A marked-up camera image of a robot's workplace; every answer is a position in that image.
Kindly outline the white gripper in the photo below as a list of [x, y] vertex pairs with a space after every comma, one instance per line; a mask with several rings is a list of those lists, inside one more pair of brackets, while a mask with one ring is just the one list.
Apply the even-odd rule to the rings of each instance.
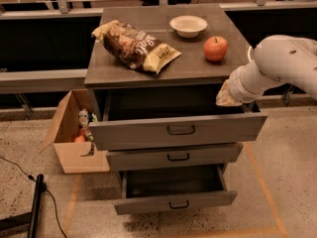
[[239, 66], [228, 81], [225, 81], [216, 96], [216, 105], [223, 107], [241, 106], [251, 103], [263, 95], [263, 77], [255, 66]]

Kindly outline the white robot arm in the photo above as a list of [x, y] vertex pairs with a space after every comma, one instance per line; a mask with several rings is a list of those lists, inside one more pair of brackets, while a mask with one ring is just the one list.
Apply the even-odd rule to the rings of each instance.
[[289, 83], [317, 99], [317, 42], [273, 35], [263, 39], [249, 63], [236, 68], [216, 96], [217, 106], [240, 106], [268, 89]]

